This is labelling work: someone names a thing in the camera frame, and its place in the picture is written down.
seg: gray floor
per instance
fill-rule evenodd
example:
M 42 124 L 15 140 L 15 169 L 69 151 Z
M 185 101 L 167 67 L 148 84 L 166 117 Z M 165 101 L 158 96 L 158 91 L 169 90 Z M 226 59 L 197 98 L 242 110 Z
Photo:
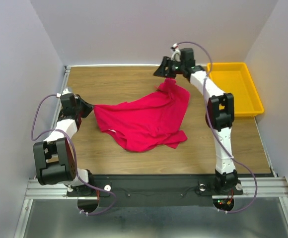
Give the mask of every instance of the gray floor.
M 236 200 L 235 209 L 250 200 Z M 258 198 L 238 214 L 209 207 L 114 208 L 102 216 L 79 214 L 75 200 L 36 200 L 26 238 L 288 238 L 278 198 Z

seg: yellow bin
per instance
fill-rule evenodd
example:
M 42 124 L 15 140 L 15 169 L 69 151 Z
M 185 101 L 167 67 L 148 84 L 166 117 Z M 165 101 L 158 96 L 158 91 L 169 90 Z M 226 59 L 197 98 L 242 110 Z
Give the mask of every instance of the yellow bin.
M 213 63 L 209 76 L 221 90 L 233 94 L 236 117 L 256 116 L 264 112 L 246 63 Z

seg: pink cloth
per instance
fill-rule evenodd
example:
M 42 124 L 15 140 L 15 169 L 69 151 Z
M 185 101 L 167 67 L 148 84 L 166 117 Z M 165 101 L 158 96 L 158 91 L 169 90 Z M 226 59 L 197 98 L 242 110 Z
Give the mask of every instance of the pink cloth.
M 130 151 L 145 151 L 159 144 L 176 148 L 187 140 L 179 127 L 188 107 L 189 92 L 167 78 L 158 90 L 139 100 L 115 106 L 96 105 L 94 114 L 102 132 Z

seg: wall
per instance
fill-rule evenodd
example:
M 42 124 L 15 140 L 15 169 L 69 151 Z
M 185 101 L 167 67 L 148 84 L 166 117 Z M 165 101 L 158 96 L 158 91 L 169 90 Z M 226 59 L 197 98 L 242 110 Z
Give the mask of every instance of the wall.
M 179 41 L 202 44 L 214 61 L 243 61 L 277 0 L 31 2 L 63 63 L 77 65 L 160 63 Z
M 260 133 L 274 169 L 288 180 L 288 0 L 278 2 L 246 62 L 266 111 Z
M 30 128 L 39 101 L 57 92 L 63 64 L 28 0 L 0 0 L 0 238 L 13 237 L 29 177 Z M 37 130 L 50 127 L 48 101 Z

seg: wooden table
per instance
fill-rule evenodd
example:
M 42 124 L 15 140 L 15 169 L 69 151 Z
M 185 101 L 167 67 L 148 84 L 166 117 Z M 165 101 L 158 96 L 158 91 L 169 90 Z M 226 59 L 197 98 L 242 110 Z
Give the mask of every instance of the wooden table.
M 115 105 L 137 100 L 153 91 L 164 78 L 152 74 L 156 67 L 73 67 L 68 86 L 91 104 Z M 182 76 L 177 84 L 191 94 L 181 129 L 188 140 L 176 149 L 165 145 L 143 153 L 129 152 L 101 133 L 94 113 L 82 120 L 73 142 L 78 166 L 94 174 L 213 174 L 216 154 L 211 130 L 205 122 L 202 95 Z M 236 118 L 232 127 L 235 158 L 255 173 L 270 168 L 253 118 Z M 239 173 L 248 171 L 236 165 Z

